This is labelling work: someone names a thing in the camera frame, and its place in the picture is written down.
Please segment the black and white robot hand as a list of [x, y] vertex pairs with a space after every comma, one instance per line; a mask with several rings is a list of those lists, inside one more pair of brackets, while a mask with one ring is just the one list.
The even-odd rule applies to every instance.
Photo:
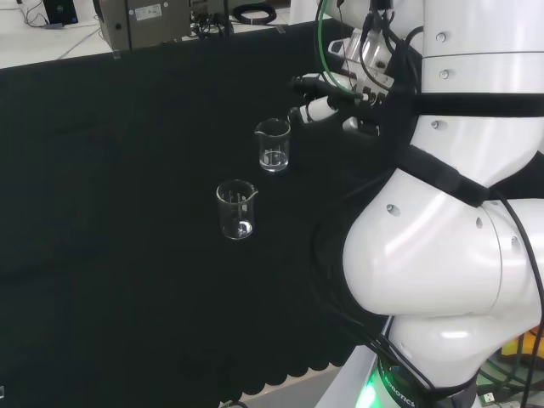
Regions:
[[290, 88], [303, 96], [303, 105], [293, 108], [289, 121], [295, 126], [315, 127], [336, 123], [360, 139], [373, 140], [380, 133], [378, 112], [386, 94], [357, 87], [357, 81], [336, 73], [308, 73], [294, 76]]

